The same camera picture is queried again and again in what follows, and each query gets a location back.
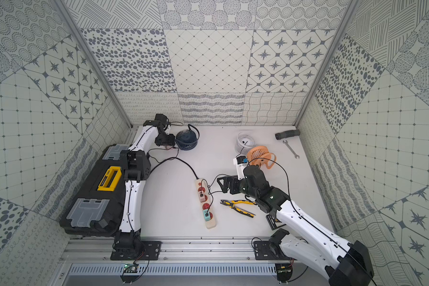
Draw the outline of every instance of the patterned wall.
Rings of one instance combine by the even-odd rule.
[[[129,130],[50,2],[0,1],[0,284],[47,283],[61,214]]]
[[[65,3],[134,124],[292,125],[349,0]]]
[[[301,123],[334,228],[378,285],[429,285],[429,0],[362,0]]]

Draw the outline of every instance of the cable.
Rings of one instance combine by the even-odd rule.
[[[218,178],[218,177],[219,177],[219,176],[221,176],[221,175],[228,176],[228,175],[226,175],[226,174],[219,174],[219,175],[217,175],[217,176],[214,178],[214,180],[211,182],[211,185],[208,185],[207,180],[202,179],[202,182],[203,182],[204,180],[207,182],[208,194],[209,194],[209,195],[211,195],[211,204],[210,204],[210,206],[209,206],[209,207],[208,207],[208,209],[207,209],[207,212],[208,212],[208,213],[209,213],[209,211],[210,211],[211,205],[213,204],[213,201],[215,200],[215,199],[213,198],[213,194],[214,194],[214,193],[218,193],[218,192],[222,192],[222,191],[211,192],[211,186],[213,186],[213,184],[215,183],[216,178]]]
[[[133,265],[127,266],[127,267],[124,269],[123,273],[120,275],[120,278],[121,278],[121,280],[122,280],[122,281],[124,281],[124,280],[123,280],[123,277],[124,277],[124,273],[126,272],[126,270],[127,270],[127,269],[129,269],[130,267],[133,267],[133,266],[138,267],[138,265],[137,265],[137,264],[135,264],[135,261],[133,262]],[[149,260],[148,260],[148,264],[146,265],[146,267],[144,268],[144,270],[143,270],[143,272],[140,274],[140,276],[138,276],[135,280],[132,280],[130,283],[134,283],[135,281],[137,281],[138,279],[140,279],[140,277],[142,277],[142,276],[143,276],[143,274],[148,270],[148,266],[149,266]]]
[[[252,245],[252,241],[253,241],[255,238],[259,239],[260,241],[263,241],[263,240],[262,240],[262,239],[260,239],[259,237],[253,237],[253,238],[251,239],[251,247],[252,247],[252,249],[253,249],[253,250],[255,250],[255,249],[254,249],[254,246]]]
[[[243,152],[243,149],[245,149],[245,146],[243,146],[243,148],[240,150],[240,154],[238,154],[237,156],[235,156],[235,158],[241,155],[241,152]]]
[[[250,162],[248,162],[248,165],[253,161],[253,160],[257,160],[257,159],[265,159],[265,160],[269,160],[269,161],[272,161],[272,162],[275,162],[275,161],[273,161],[273,160],[271,160],[271,159],[268,159],[268,158],[255,158],[255,159],[252,159]],[[283,168],[283,166],[281,166],[280,164],[278,164],[278,163],[276,163],[275,162],[275,164],[277,164],[278,166],[280,166],[282,169],[283,169],[283,171],[285,171],[285,174],[286,174],[286,180],[287,180],[287,182],[288,182],[288,196],[289,196],[289,200],[290,200],[290,202],[291,202],[291,206],[292,206],[292,208],[294,209],[294,211],[296,212],[296,214],[300,217],[300,218],[302,218],[303,220],[305,220],[310,226],[313,226],[317,231],[319,231],[320,233],[322,233],[325,237],[327,237],[331,242],[333,242],[334,244],[335,244],[335,247],[340,247],[340,249],[342,249],[346,254],[348,254],[350,257],[351,257],[351,259],[353,259],[354,261],[356,261],[356,263],[360,266],[360,268],[362,269],[362,271],[364,271],[364,273],[366,273],[367,274],[367,276],[370,278],[370,280],[373,282],[373,284],[375,285],[375,286],[377,286],[377,284],[375,283],[375,281],[373,280],[373,277],[371,277],[370,275],[369,275],[369,273],[367,273],[367,270],[364,268],[364,266],[362,266],[361,265],[361,263],[359,263],[359,261],[357,261],[351,254],[349,254],[348,253],[348,251],[346,251],[341,245],[339,245],[335,240],[333,240],[330,236],[328,236],[326,233],[324,233],[322,230],[320,230],[318,227],[316,227],[315,225],[313,225],[311,222],[309,222],[306,218],[304,218],[302,215],[300,215],[299,214],[299,212],[296,210],[296,208],[294,207],[294,204],[292,203],[292,200],[291,200],[291,194],[290,194],[290,192],[289,192],[289,177],[288,177],[288,173],[286,172],[286,170]]]
[[[150,154],[149,154],[149,151],[151,151],[151,150],[172,150],[172,149],[178,149],[178,151],[177,151],[177,155],[175,156],[175,158],[176,157],[178,157],[178,155],[180,154],[180,148],[178,148],[178,147],[175,147],[175,146],[173,146],[172,148],[170,148],[170,149],[164,149],[164,148],[153,148],[153,149],[149,149],[148,150],[148,155],[149,155],[149,157],[151,157],[151,158],[153,158],[154,160],[156,160],[157,161],[157,163],[161,163],[161,162],[159,162],[159,160],[157,160],[156,158],[154,158],[154,157],[152,157]]]
[[[167,158],[167,159],[165,159],[164,161],[160,162],[159,164],[157,164],[157,165],[156,165],[156,166],[151,170],[151,172],[149,172],[149,174],[151,174],[151,173],[154,171],[154,169],[156,169],[157,167],[159,167],[162,163],[164,163],[164,162],[166,162],[166,161],[169,161],[169,160],[172,160],[172,159],[177,159],[177,160],[180,160],[181,162],[185,163],[189,168],[191,168],[191,171],[194,173],[195,178],[196,178],[197,180],[199,179],[199,177],[197,176],[197,174],[195,174],[194,169],[192,169],[191,165],[189,165],[188,163],[186,163],[185,161],[183,161],[183,160],[181,160],[180,158],[177,158],[177,157],[170,157],[170,158]]]

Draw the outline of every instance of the blue fan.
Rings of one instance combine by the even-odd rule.
[[[191,129],[191,127],[197,131],[199,137],[195,135],[195,132]],[[178,132],[177,136],[175,137],[175,141],[181,150],[191,150],[197,145],[199,138],[199,130],[192,124],[188,124],[188,129]]]

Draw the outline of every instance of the white table surface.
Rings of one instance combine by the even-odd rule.
[[[293,126],[200,126],[200,139],[197,146],[189,151],[180,151],[178,158],[193,167],[199,178],[210,184],[216,175],[236,175],[232,159],[238,154],[235,151],[235,140],[239,132],[249,130],[257,145],[267,146],[277,156],[277,163],[286,169],[290,181],[291,198],[307,214],[319,221],[329,230],[333,230],[318,191],[308,160],[298,136],[287,138],[289,145],[300,155],[294,158],[282,140],[275,139],[275,133],[294,129]],[[186,127],[172,126],[173,134]],[[159,161],[177,154],[177,150],[150,151],[151,156]],[[150,158],[151,165],[157,165]],[[271,169],[261,168],[271,186],[287,192],[286,175],[274,165]],[[197,192],[194,188],[195,177],[184,163],[171,160],[163,163],[146,180],[141,204],[142,237],[269,237],[275,231],[259,207],[249,204],[238,204],[240,208],[256,214],[254,218],[239,214],[233,209],[220,204],[220,199],[244,199],[243,194],[213,194],[211,206],[217,225],[206,229],[200,209]],[[219,191],[215,182],[211,192]],[[300,236],[288,226],[285,228],[295,236]]]

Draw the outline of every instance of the black cylinder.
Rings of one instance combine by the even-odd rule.
[[[275,138],[276,140],[280,140],[283,138],[288,138],[288,137],[294,137],[294,136],[299,136],[300,135],[300,131],[299,130],[287,130],[287,131],[283,131],[280,133],[275,133]]]

